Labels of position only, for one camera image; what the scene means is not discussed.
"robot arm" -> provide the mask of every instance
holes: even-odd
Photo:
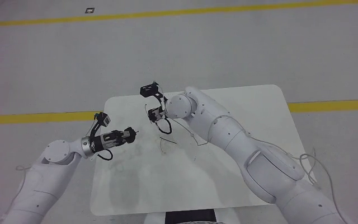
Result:
[[[64,193],[81,157],[89,158],[97,152],[134,141],[136,132],[131,127],[95,136],[99,127],[107,126],[109,122],[105,113],[99,113],[90,136],[74,142],[51,142],[26,173],[21,191],[4,224],[40,223]]]
[[[144,97],[155,92],[156,83],[141,88]],[[182,94],[163,101],[163,108],[149,111],[152,122],[162,118],[186,121],[202,139],[230,155],[250,190],[265,202],[276,204],[289,223],[344,223],[334,204],[302,179],[301,166],[273,145],[251,138],[230,112],[208,95],[187,87]]]

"yellow stripe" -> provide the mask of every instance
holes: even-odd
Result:
[[[99,111],[0,115],[0,124],[74,122],[93,120],[95,113],[99,113]]]
[[[358,100],[289,102],[288,107],[291,113],[349,111],[358,110]],[[0,124],[86,121],[93,120],[95,113],[99,111],[0,115]]]
[[[64,23],[64,22],[85,22],[85,21],[99,21],[99,20],[122,20],[122,19],[129,19],[129,18],[179,16],[179,15],[242,12],[242,11],[257,11],[257,10],[278,10],[278,9],[287,9],[287,8],[334,6],[340,4],[357,4],[357,3],[358,0],[323,0],[323,1],[313,1],[313,2],[259,4],[259,5],[251,5],[251,6],[193,8],[187,10],[138,12],[138,13],[128,13],[128,14],[115,14],[115,15],[81,16],[81,17],[66,17],[66,18],[42,18],[38,20],[0,21],[0,26],[55,24],[55,23]]]
[[[288,103],[291,113],[358,110],[358,100]]]

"small black square on floor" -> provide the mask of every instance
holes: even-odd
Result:
[[[95,12],[95,8],[86,8],[86,14],[87,13],[94,13]]]

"tabletop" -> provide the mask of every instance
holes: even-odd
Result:
[[[203,92],[227,108],[253,137],[272,142],[298,157],[305,150],[280,88],[275,85],[217,88]],[[164,93],[170,98],[178,92]],[[180,125],[165,135],[146,110],[154,97],[119,96],[107,100],[111,118],[101,133],[132,127],[132,144],[112,148],[111,161],[96,159],[91,212],[97,216],[183,211],[266,204],[244,183],[234,160],[211,144],[197,146]],[[195,135],[199,143],[203,139]]]

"floor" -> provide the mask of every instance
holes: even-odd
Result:
[[[181,10],[291,0],[1,0],[0,21]],[[278,85],[287,102],[358,99],[358,5],[0,26],[0,114],[102,110],[153,80],[165,91]],[[337,203],[358,222],[358,111],[292,113],[307,152],[329,169]],[[91,122],[0,124],[0,213],[21,173],[56,139],[73,141]],[[43,223],[134,223],[144,214],[90,212],[94,161],[83,160]],[[331,197],[328,178],[314,174]],[[286,223],[273,206],[237,208],[242,223]]]

